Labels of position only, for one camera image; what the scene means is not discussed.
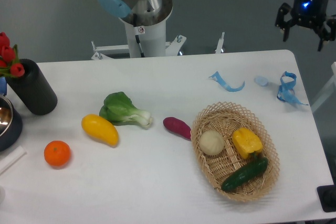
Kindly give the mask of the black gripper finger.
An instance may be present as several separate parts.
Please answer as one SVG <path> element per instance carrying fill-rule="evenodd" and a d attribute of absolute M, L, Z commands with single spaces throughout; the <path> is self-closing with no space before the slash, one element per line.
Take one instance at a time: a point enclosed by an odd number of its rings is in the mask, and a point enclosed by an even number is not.
<path fill-rule="evenodd" d="M 290 28 L 295 25 L 293 19 L 285 21 L 285 16 L 291 12 L 292 8 L 287 3 L 283 3 L 277 13 L 275 26 L 278 27 L 283 32 L 283 42 L 286 42 L 289 37 Z"/>
<path fill-rule="evenodd" d="M 335 41 L 335 15 L 329 16 L 326 18 L 326 25 L 330 28 L 330 31 L 328 31 L 324 24 L 322 25 L 315 25 L 314 32 L 318 35 L 320 38 L 319 45 L 318 45 L 318 51 L 321 51 L 323 48 L 323 45 L 326 42 L 329 41 Z"/>

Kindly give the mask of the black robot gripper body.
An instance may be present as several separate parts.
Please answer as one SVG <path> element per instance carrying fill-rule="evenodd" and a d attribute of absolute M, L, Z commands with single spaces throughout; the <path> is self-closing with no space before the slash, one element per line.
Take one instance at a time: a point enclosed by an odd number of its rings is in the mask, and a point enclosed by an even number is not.
<path fill-rule="evenodd" d="M 298 24 L 321 27 L 325 22 L 328 0 L 294 0 L 291 16 Z"/>

